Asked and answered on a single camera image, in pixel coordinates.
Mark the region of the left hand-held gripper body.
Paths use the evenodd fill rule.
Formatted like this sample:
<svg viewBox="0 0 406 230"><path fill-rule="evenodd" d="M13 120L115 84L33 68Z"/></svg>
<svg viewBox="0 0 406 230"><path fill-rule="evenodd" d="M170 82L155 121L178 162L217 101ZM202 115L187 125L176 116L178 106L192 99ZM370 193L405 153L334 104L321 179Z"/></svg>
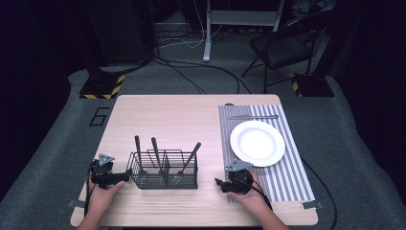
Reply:
<svg viewBox="0 0 406 230"><path fill-rule="evenodd" d="M125 172L112 172L113 160L114 157L100 154L99 158L95 159L90 165L91 181L103 189L124 181L124 177L128 176Z"/></svg>

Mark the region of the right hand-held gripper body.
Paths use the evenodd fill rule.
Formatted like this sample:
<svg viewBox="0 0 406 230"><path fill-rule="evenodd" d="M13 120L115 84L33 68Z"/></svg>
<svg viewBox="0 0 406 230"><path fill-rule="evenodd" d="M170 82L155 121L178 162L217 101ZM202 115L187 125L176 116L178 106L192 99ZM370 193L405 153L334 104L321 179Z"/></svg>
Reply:
<svg viewBox="0 0 406 230"><path fill-rule="evenodd" d="M228 173L226 182L222 186L227 186L229 192L245 195L253 185L254 179L248 171L252 167L251 163L241 160L234 160L230 165L225 167Z"/></svg>

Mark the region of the black wire cutlery basket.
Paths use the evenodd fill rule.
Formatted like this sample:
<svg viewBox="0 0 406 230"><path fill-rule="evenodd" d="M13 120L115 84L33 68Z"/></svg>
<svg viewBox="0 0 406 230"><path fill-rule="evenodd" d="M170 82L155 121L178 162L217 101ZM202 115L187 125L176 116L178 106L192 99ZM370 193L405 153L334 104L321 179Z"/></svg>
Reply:
<svg viewBox="0 0 406 230"><path fill-rule="evenodd" d="M180 149L159 149L159 156L167 183L164 184L162 176L158 173L158 164L153 149L142 151L143 167L147 173L139 174L139 163L137 152L131 152L127 162L127 168L132 169L131 179L142 190L193 190L198 188L197 184L197 158L196 156L184 170L181 181L175 185L171 181L174 176L183 168L191 152Z"/></svg>

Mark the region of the person's right hand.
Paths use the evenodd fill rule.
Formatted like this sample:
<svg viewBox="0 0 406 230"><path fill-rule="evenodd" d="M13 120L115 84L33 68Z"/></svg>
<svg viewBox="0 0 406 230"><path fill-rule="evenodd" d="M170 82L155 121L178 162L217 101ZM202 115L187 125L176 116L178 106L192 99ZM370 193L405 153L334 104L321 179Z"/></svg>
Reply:
<svg viewBox="0 0 406 230"><path fill-rule="evenodd" d="M268 219L272 216L273 212L266 204L259 185L259 177L250 171L253 176L253 188L245 195L228 192L227 196L237 202L241 203L248 212L250 212L258 220Z"/></svg>

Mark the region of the person's left hand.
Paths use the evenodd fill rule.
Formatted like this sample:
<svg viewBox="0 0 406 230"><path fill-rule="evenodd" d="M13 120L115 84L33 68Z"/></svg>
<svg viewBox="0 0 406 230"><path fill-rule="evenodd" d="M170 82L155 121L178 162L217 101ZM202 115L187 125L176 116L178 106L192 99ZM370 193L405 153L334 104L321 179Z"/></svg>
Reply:
<svg viewBox="0 0 406 230"><path fill-rule="evenodd" d="M89 182L91 195L88 204L88 214L93 216L103 216L110 207L115 195L124 185L125 183L120 181L113 187L105 190L99 185Z"/></svg>

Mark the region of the white round plate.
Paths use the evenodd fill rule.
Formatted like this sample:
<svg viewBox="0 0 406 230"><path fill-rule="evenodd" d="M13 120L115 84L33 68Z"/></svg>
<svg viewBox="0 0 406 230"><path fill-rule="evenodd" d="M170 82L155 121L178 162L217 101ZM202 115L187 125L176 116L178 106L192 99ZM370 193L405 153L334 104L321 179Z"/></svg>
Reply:
<svg viewBox="0 0 406 230"><path fill-rule="evenodd" d="M261 121L237 125L230 134L230 146L240 160L255 167L272 166L285 154L282 135L273 126Z"/></svg>

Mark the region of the grey striped placemat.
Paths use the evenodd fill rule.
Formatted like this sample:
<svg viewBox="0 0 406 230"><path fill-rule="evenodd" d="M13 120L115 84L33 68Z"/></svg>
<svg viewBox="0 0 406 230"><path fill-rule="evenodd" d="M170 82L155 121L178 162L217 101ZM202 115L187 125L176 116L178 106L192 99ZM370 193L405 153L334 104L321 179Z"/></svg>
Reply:
<svg viewBox="0 0 406 230"><path fill-rule="evenodd" d="M297 150L289 124L281 105L221 105L218 108L223 161L226 166L240 160L230 146L230 134L239 124L248 121L261 121L273 126L283 137L285 154L276 164L269 167L255 167L252 170L259 176L266 195L275 201L311 201L315 198L309 184L304 165ZM278 115L278 119L227 120L230 116Z"/></svg>

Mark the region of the silver table knife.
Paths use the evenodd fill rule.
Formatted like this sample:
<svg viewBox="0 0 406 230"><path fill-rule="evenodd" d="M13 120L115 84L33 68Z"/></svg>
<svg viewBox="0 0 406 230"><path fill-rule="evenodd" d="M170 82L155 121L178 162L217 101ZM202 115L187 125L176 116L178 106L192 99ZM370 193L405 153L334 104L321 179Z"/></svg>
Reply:
<svg viewBox="0 0 406 230"><path fill-rule="evenodd" d="M278 119L278 115L255 116L255 115L239 115L227 117L227 120L253 120L253 119Z"/></svg>

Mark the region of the yellow-black striped stand base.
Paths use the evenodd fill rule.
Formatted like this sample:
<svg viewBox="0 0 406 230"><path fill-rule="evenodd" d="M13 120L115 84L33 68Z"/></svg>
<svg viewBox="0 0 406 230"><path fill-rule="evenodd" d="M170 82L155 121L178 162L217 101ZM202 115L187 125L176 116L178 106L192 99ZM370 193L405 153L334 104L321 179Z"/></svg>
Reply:
<svg viewBox="0 0 406 230"><path fill-rule="evenodd" d="M296 73L291 73L289 77L297 97L332 98L334 96L326 79Z"/></svg>
<svg viewBox="0 0 406 230"><path fill-rule="evenodd" d="M81 99L114 99L124 82L125 75L107 76L102 80L88 78L79 91Z"/></svg>

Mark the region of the black folding chair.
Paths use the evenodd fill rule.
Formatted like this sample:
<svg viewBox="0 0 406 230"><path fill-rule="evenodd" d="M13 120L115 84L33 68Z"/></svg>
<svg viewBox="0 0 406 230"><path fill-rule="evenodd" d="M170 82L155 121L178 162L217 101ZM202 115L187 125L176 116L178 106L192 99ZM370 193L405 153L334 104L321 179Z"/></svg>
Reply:
<svg viewBox="0 0 406 230"><path fill-rule="evenodd" d="M278 82L268 83L268 71L278 70L303 61L307 62L304 76L310 75L312 60L325 34L332 11L319 11L292 19L277 31L255 36L250 47L256 57L244 70L243 78L251 69L263 66L263 92Z"/></svg>

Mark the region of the dark cabinet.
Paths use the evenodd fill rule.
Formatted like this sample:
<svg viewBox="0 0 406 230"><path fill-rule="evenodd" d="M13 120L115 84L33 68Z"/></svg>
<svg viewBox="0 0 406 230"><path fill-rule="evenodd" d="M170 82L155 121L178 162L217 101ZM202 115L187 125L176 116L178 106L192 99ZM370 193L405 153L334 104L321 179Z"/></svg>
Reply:
<svg viewBox="0 0 406 230"><path fill-rule="evenodd" d="M154 49L152 0L84 0L107 65L145 64Z"/></svg>

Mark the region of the black-handled fork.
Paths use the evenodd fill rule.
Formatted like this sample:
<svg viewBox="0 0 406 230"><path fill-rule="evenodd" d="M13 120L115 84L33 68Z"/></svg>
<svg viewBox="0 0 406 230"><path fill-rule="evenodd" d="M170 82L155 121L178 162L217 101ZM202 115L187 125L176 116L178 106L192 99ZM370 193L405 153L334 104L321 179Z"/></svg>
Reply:
<svg viewBox="0 0 406 230"><path fill-rule="evenodd" d="M194 147L194 149L192 150L192 152L191 152L191 154L190 154L188 160L184 163L183 168L182 168L182 169L174 176L174 178L172 179L171 182L172 182L173 184L177 185L177 184L181 181L181 179L182 179L182 177L183 177L183 175L184 175L184 170L189 166L189 163L190 163L190 162L193 160L193 158L196 156L196 154L197 154L198 150L200 149L200 147L201 147L201 143L200 143L200 142L197 142L196 145L195 145L195 147Z"/></svg>

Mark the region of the white metal desk frame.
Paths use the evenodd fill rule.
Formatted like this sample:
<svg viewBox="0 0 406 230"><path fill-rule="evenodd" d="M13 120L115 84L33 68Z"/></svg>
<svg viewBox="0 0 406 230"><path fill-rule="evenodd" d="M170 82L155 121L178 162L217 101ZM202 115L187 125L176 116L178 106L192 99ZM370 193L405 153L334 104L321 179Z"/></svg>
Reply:
<svg viewBox="0 0 406 230"><path fill-rule="evenodd" d="M206 38L202 60L205 63L211 60L213 25L271 27L275 32L280 26L284 2L285 0L279 0L276 11L232 11L213 10L211 0L206 0Z"/></svg>

